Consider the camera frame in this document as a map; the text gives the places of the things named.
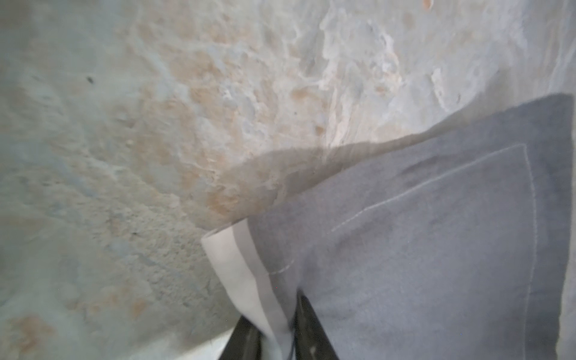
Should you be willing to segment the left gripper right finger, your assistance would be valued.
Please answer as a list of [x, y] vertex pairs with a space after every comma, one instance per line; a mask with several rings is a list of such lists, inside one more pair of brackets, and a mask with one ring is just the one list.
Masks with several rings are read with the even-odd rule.
[[298, 360], [339, 360], [309, 299], [297, 292], [294, 319], [295, 358]]

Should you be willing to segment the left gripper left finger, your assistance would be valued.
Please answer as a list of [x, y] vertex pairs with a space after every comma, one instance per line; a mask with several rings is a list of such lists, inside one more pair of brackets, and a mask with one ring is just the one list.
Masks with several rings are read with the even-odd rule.
[[241, 316], [219, 356], [219, 360], [261, 360], [261, 331]]

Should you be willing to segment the grey pillowcase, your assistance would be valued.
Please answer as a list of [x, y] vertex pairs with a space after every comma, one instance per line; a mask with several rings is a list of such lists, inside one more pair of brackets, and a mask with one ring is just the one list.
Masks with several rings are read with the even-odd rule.
[[574, 106], [507, 109], [208, 234], [261, 359], [296, 359], [298, 290], [339, 359], [555, 359]]

